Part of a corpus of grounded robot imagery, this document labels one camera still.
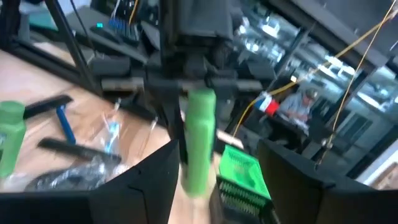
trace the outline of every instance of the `green plastic container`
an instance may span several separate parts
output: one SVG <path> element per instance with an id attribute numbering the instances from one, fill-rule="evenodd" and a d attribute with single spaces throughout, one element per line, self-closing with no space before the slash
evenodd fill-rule
<path id="1" fill-rule="evenodd" d="M 190 197 L 206 192 L 215 137 L 216 94 L 211 89 L 188 93 L 185 139 L 188 164 L 183 164 L 182 187 Z"/>
<path id="2" fill-rule="evenodd" d="M 24 140 L 25 106 L 15 101 L 0 102 L 0 177 L 12 174 Z"/>
<path id="3" fill-rule="evenodd" d="M 271 200 L 262 178 L 259 161 L 233 146 L 225 145 L 220 162 L 220 176 L 236 183 L 243 189 Z"/>

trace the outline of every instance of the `green bottle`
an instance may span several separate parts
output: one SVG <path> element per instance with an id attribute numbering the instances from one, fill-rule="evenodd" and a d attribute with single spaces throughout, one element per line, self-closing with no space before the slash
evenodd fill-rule
<path id="1" fill-rule="evenodd" d="M 0 102 L 0 177 L 12 174 L 24 140 L 25 106 L 15 101 Z"/>
<path id="2" fill-rule="evenodd" d="M 188 164 L 183 166 L 182 186 L 190 197 L 201 196 L 206 191 L 216 128 L 215 109 L 213 90 L 189 92 L 185 116 Z"/>

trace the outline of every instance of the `window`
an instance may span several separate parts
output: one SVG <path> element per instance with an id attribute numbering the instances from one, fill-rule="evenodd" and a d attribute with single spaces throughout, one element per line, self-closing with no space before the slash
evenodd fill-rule
<path id="1" fill-rule="evenodd" d="M 380 113 L 370 110 L 369 105 L 360 97 L 352 98 L 345 109 L 350 114 L 342 117 L 337 130 L 341 135 L 347 134 L 355 144 L 365 149 L 374 147 L 394 125 Z"/>
<path id="2" fill-rule="evenodd" d="M 398 77 L 387 67 L 378 68 L 358 91 L 358 97 L 390 119 L 397 120 Z"/>
<path id="3" fill-rule="evenodd" d="M 342 88 L 346 88 L 350 80 L 358 75 L 354 68 L 332 56 L 329 51 L 311 38 L 308 38 L 297 53 L 316 67 L 317 75 Z"/>
<path id="4" fill-rule="evenodd" d="M 252 10 L 244 10 L 244 15 L 244 23 L 236 38 L 246 50 L 268 59 L 271 65 L 276 65 L 299 30 L 260 4 L 253 6 Z"/>
<path id="5" fill-rule="evenodd" d="M 320 97 L 315 102 L 312 110 L 313 115 L 323 117 L 331 108 L 331 106 L 338 101 L 344 93 L 345 86 L 331 75 L 327 75 L 322 71 L 321 65 L 328 61 L 329 51 L 317 44 L 311 38 L 304 40 L 304 44 L 298 47 L 294 56 L 290 59 L 286 67 L 284 75 L 291 77 L 294 82 L 301 80 L 300 88 L 314 88 L 318 90 Z M 342 66 L 331 67 L 328 73 L 341 73 Z"/>

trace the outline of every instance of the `wooden surface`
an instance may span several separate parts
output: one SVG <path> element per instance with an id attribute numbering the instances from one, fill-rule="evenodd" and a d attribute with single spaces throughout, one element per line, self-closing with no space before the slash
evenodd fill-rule
<path id="1" fill-rule="evenodd" d="M 398 163 L 393 162 L 380 176 L 371 184 L 377 190 L 398 189 Z"/>
<path id="2" fill-rule="evenodd" d="M 40 44 L 39 47 L 73 63 L 68 54 L 50 44 Z M 51 96 L 68 94 L 74 101 L 68 105 L 66 115 L 78 143 L 93 145 L 96 142 L 97 135 L 102 129 L 102 114 L 111 111 L 113 105 L 2 51 L 0 51 L 0 68 L 0 101 L 17 100 L 29 104 Z M 131 114 L 119 111 L 117 117 L 122 122 L 119 144 L 123 163 L 127 166 L 137 164 L 170 139 L 165 129 L 157 126 L 150 131 L 148 122 Z M 39 175 L 51 169 L 69 167 L 75 162 L 74 158 L 36 146 L 47 136 L 64 139 L 54 111 L 40 114 L 27 121 L 27 132 L 15 173 Z M 145 144 L 144 141 L 148 137 L 148 143 Z M 218 131 L 218 137 L 242 147 L 239 140 L 221 131 Z M 208 192 L 205 197 L 196 200 L 188 198 L 178 181 L 169 218 L 170 224 L 209 223 L 208 198 L 215 184 L 215 167 L 219 160 L 220 156 L 216 155 L 215 164 L 210 170 Z"/>

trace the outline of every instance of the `black cable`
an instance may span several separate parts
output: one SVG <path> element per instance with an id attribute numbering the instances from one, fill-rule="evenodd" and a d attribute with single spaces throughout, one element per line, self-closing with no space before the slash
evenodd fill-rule
<path id="1" fill-rule="evenodd" d="M 70 4 L 72 5 L 73 11 L 75 12 L 75 14 L 77 16 L 77 19 L 79 20 L 81 28 L 83 28 L 83 31 L 84 31 L 84 33 L 86 35 L 86 38 L 87 38 L 87 41 L 88 41 L 88 45 L 90 45 L 90 47 L 93 49 L 94 56 L 97 57 L 97 53 L 95 51 L 94 44 L 91 41 L 90 37 L 88 36 L 87 29 L 86 29 L 83 21 L 81 20 L 81 17 L 79 16 L 79 13 L 78 13 L 78 11 L 76 9 L 76 6 L 75 6 L 75 3 L 73 2 L 73 0 L 70 0 Z"/>

